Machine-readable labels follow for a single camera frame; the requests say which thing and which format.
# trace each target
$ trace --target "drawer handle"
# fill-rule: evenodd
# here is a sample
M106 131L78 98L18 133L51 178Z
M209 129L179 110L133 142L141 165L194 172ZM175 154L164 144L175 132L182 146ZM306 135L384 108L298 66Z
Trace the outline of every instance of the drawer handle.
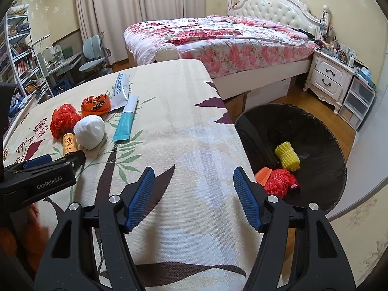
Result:
M331 86L331 83L329 83L329 84L326 84L326 83L325 83L325 79L322 79L322 82L323 82L323 84L325 84L326 86Z
M333 77L335 77L336 75L334 74L333 71L329 70L329 69L326 69L326 73L329 73L329 71L331 72L331 74L333 74Z

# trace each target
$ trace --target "gray chair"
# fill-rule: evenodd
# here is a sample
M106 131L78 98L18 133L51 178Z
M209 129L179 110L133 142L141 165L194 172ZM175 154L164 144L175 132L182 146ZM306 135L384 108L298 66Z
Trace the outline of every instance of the gray chair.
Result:
M105 48L102 44L102 34L94 35L93 37L85 40L83 44L83 55L87 59L92 59L87 63L83 64L80 68L80 72L94 71L86 81L96 79L100 76L112 73L111 68L107 68L107 59L112 55L108 48Z

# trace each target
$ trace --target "drawer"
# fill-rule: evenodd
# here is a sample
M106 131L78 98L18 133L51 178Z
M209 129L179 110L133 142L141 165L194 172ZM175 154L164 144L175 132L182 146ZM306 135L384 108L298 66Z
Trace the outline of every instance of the drawer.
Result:
M310 82L321 91L329 95L335 101L337 101L341 95L342 86L316 70L313 72L313 76L311 77Z
M329 77L330 79L336 81L340 85L344 85L343 83L346 81L345 78L347 76L347 72L340 69L335 64L332 64L327 61L318 61L317 67L315 68L324 76Z

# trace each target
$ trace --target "chair backrest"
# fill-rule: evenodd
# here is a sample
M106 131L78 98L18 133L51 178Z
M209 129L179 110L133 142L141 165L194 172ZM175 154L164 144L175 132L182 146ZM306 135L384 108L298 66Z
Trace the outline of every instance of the chair backrest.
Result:
M99 35L94 35L92 37L93 51L96 58L101 58L103 56L102 47L101 47L101 38Z
M83 43L83 55L85 57L87 57L88 59L95 59L96 58L96 56L94 55L94 51L93 51L93 43L92 43L91 37L89 37Z

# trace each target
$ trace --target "chair seat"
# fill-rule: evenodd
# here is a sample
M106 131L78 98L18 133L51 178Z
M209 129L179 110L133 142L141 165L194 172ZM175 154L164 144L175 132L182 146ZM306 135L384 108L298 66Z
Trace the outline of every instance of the chair seat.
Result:
M99 65L101 62L103 62L105 60L105 58L101 58L101 59L98 59L98 60L93 60L93 61L89 61L85 64L83 64L79 70L81 72L88 72L88 71L91 71L93 70L97 65Z

